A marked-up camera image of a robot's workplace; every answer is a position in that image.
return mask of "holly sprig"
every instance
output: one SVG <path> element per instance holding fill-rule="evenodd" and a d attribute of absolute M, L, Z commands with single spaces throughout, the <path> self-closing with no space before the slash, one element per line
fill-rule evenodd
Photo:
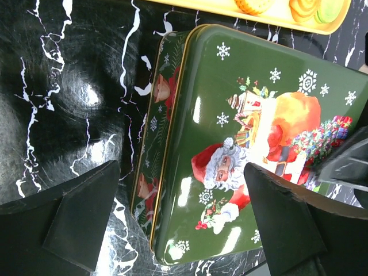
<path fill-rule="evenodd" d="M 250 77 L 247 76 L 245 79 L 238 77 L 238 79 L 236 80 L 237 83 L 239 84 L 239 89 L 242 92 L 245 91 L 252 91 L 254 94 L 262 97 L 262 98 L 268 98 L 268 97 L 273 97 L 275 93 L 277 93 L 277 91 L 269 91 L 269 89 L 266 86 L 263 86 L 261 89 L 259 89 L 257 87 L 258 85 L 258 81 L 256 80 L 254 82 L 253 87 L 251 87 L 251 80 Z"/>
<path fill-rule="evenodd" d="M 227 200 L 223 197 L 218 202 L 216 202 L 216 200 L 213 200 L 212 202 L 207 204 L 204 211 L 204 220 L 208 222 L 212 221 L 214 215 L 221 213 L 221 208 L 225 205 L 226 202 Z"/>

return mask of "tin side panel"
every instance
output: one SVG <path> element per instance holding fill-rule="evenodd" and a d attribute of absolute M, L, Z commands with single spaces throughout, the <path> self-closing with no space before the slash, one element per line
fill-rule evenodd
<path fill-rule="evenodd" d="M 170 33 L 160 43 L 151 104 L 133 191 L 132 213 L 149 236 L 156 206 L 167 132 L 188 32 Z"/>

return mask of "small santa figure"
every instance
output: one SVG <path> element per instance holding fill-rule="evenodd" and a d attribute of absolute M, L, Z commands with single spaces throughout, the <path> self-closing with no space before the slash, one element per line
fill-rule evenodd
<path fill-rule="evenodd" d="M 223 143 L 210 145 L 191 160 L 193 175 L 206 189 L 233 190 L 232 198 L 213 216 L 211 226 L 218 234 L 225 223 L 235 220 L 240 210 L 249 203 L 249 193 L 244 178 L 244 168 L 248 163 L 248 149 L 234 144 L 234 139 L 226 138 Z"/>

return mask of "tin lid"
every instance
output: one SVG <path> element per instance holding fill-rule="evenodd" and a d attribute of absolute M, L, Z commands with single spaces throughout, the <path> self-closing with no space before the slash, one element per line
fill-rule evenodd
<path fill-rule="evenodd" d="M 261 247 L 245 164 L 303 185 L 368 98 L 365 74 L 219 25 L 185 55 L 154 238 L 167 265 Z"/>

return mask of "cookie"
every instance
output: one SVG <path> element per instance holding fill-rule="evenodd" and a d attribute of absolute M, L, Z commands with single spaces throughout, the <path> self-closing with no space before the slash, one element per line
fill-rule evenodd
<path fill-rule="evenodd" d="M 311 19 L 320 7 L 321 0 L 290 0 L 289 6 L 293 19 L 304 22 Z"/>
<path fill-rule="evenodd" d="M 315 14 L 315 20 L 320 24 L 331 23 L 339 16 L 344 0 L 321 0 L 321 5 Z"/>
<path fill-rule="evenodd" d="M 235 0 L 235 2 L 243 12 L 254 16 L 268 10 L 275 0 Z"/>

